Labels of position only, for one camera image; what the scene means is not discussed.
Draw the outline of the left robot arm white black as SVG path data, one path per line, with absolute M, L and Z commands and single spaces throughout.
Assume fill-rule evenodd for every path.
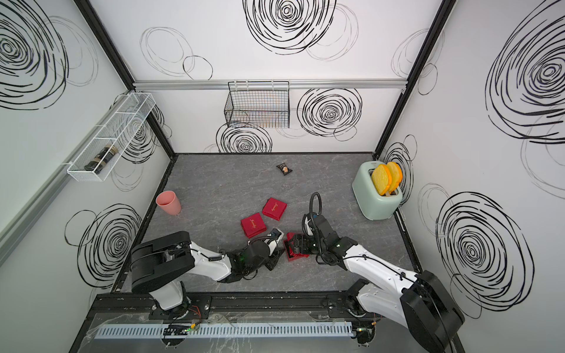
M 131 292 L 149 294 L 162 310 L 188 302 L 180 277 L 186 273 L 220 283 L 252 279 L 258 269 L 272 270 L 280 258 L 284 234 L 274 228 L 268 235 L 254 237 L 242 249 L 213 252 L 179 231 L 137 245 L 131 251 Z

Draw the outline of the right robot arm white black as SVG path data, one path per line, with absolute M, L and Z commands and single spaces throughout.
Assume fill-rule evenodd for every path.
M 338 266 L 361 277 L 351 288 L 353 303 L 365 313 L 380 314 L 412 334 L 428 352 L 444 352 L 465 322 L 460 307 L 430 272 L 395 266 L 359 242 L 341 237 L 322 214 L 322 198 L 310 196 L 303 230 L 289 242 L 295 254 L 311 254 L 320 265 Z

